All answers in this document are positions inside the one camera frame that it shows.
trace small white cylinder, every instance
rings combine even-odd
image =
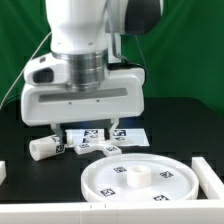
[[[36,161],[64,152],[65,146],[60,145],[60,140],[57,136],[49,136],[30,142],[30,154]]]
[[[151,185],[151,170],[146,166],[131,166],[127,170],[127,184],[133,188],[146,188]]]

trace white block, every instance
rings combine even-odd
[[[60,144],[57,136],[49,136],[30,142],[30,154],[39,161],[65,152],[65,146]]]
[[[0,185],[2,184],[5,178],[6,178],[5,162],[0,161]]]
[[[192,169],[208,199],[224,199],[223,183],[203,157],[192,159]]]

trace black cable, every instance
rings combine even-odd
[[[17,95],[14,95],[14,96],[12,96],[12,97],[10,97],[9,99],[7,99],[5,102],[4,102],[4,104],[3,104],[3,108],[11,101],[11,100],[13,100],[13,99],[15,99],[15,98],[17,98],[17,97],[20,97],[21,96],[21,93],[20,94],[17,94]]]

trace white object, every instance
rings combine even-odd
[[[127,175],[133,167],[144,167],[140,177]],[[89,202],[190,200],[197,198],[198,187],[197,176],[189,167],[150,154],[104,158],[89,165],[81,176],[82,194]]]
[[[203,157],[192,159],[192,169],[197,174],[200,186],[209,199],[224,199],[223,183]]]
[[[68,93],[64,85],[25,84],[22,118],[33,126],[139,116],[144,109],[143,83],[144,71],[136,68],[111,72],[94,93]]]
[[[0,185],[2,184],[5,178],[6,178],[5,162],[0,161]]]
[[[131,166],[127,169],[127,184],[130,187],[150,187],[151,177],[151,169],[147,166]]]
[[[36,161],[56,156],[65,152],[65,146],[60,144],[57,136],[49,136],[30,142],[30,154]]]
[[[69,55],[105,50],[105,5],[106,0],[46,0],[51,50]]]
[[[29,85],[40,85],[40,83],[34,82],[33,75],[35,72],[44,69],[51,69],[54,72],[54,79],[51,82],[53,85],[66,84],[69,81],[69,62],[57,59],[52,56],[52,53],[48,53],[27,63],[24,71],[26,83]]]
[[[106,143],[115,146],[149,146],[149,142],[143,128],[115,129],[114,136],[112,139],[107,141],[104,138],[104,129],[69,129],[66,130],[66,135],[67,143],[70,146],[82,143]]]
[[[221,200],[0,205],[1,224],[223,224]]]
[[[105,144],[91,144],[91,143],[83,143],[80,145],[75,145],[75,152],[78,155],[90,153],[93,151],[102,151],[105,156],[114,156],[122,154],[121,149],[113,145],[105,145]]]

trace white cable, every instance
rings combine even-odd
[[[43,46],[43,44],[46,42],[46,40],[48,39],[48,37],[51,35],[51,32],[43,39],[43,41],[40,43],[39,47],[36,49],[36,51],[33,53],[33,55],[31,56],[31,58],[29,59],[28,62],[30,62],[34,57],[35,55],[38,53],[38,51],[40,50],[40,48]],[[1,102],[1,105],[0,105],[0,110],[3,108],[3,105],[5,103],[5,101],[7,100],[9,94],[11,93],[11,91],[13,90],[13,88],[15,87],[15,85],[17,84],[17,82],[19,81],[19,79],[22,77],[23,75],[23,72],[25,70],[25,67],[23,68],[23,70],[20,72],[19,76],[17,77],[17,79],[14,81],[14,83],[12,84],[12,86],[10,87],[10,89],[8,90],[8,92],[5,94],[2,102]]]

